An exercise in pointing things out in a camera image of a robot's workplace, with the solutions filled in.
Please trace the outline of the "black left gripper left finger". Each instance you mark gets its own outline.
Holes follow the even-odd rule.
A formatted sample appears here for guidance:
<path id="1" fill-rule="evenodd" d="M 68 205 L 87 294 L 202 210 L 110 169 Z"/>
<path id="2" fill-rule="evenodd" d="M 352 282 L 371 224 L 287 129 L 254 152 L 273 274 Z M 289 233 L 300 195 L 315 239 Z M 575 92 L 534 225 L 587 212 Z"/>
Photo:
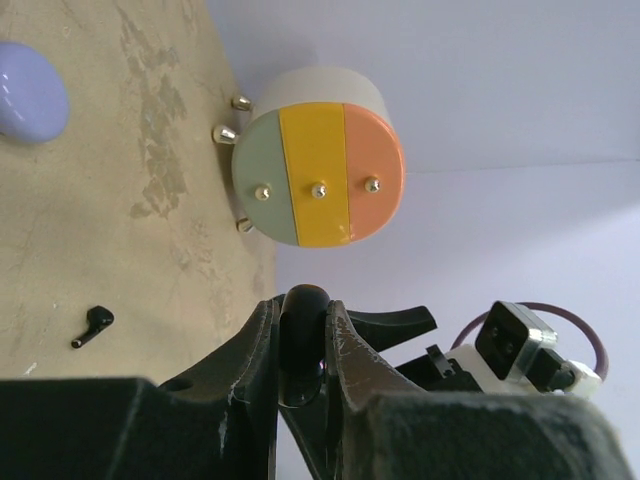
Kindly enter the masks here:
<path id="1" fill-rule="evenodd" d="M 5 479 L 271 479 L 279 298 L 197 364 L 144 378 L 5 380 Z"/>

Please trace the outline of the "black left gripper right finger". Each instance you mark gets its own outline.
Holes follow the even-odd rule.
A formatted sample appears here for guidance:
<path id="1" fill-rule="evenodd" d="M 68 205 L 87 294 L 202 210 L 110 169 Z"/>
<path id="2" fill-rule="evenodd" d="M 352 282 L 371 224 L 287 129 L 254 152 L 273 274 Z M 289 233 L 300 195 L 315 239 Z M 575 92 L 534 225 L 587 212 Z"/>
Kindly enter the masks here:
<path id="1" fill-rule="evenodd" d="M 560 395 L 428 392 L 383 360 L 340 301 L 326 320 L 332 479 L 631 479 L 615 432 Z"/>

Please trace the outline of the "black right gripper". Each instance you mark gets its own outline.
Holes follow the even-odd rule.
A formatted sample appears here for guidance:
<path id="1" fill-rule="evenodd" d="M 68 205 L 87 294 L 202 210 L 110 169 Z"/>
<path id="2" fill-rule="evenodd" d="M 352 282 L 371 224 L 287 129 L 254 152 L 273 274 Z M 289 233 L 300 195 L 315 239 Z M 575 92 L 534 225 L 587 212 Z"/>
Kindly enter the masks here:
<path id="1" fill-rule="evenodd" d="M 393 312 L 348 310 L 360 337 L 374 350 L 384 351 L 437 329 L 433 315 L 425 306 Z M 447 359 L 437 345 L 426 353 L 396 367 L 408 380 L 426 391 L 479 392 L 474 377 L 455 359 Z"/>

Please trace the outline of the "purple round earbud charging case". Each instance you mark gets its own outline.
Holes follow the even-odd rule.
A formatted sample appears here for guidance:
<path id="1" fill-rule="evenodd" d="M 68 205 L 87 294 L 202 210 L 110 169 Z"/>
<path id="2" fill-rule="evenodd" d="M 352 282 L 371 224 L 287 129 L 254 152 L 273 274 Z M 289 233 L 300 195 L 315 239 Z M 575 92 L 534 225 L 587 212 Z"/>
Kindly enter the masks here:
<path id="1" fill-rule="evenodd" d="M 54 65 L 34 48 L 1 43 L 1 134 L 27 144 L 59 137 L 70 118 L 70 102 Z"/>

